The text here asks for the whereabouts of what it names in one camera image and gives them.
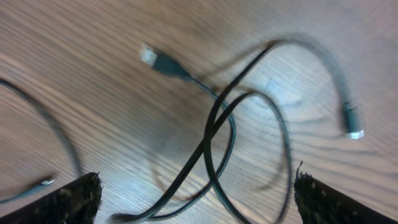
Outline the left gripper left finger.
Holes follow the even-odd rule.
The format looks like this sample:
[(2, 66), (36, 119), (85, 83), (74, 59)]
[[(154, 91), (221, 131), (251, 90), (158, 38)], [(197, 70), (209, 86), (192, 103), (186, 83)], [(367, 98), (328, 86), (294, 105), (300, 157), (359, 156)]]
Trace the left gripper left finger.
[(99, 174), (90, 172), (1, 217), (1, 224), (93, 224), (101, 195)]

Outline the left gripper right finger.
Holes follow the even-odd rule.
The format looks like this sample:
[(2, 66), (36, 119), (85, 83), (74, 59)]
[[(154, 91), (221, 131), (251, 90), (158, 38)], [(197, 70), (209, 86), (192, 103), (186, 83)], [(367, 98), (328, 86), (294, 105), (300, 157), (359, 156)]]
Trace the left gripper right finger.
[(397, 224), (299, 169), (294, 198), (303, 224)]

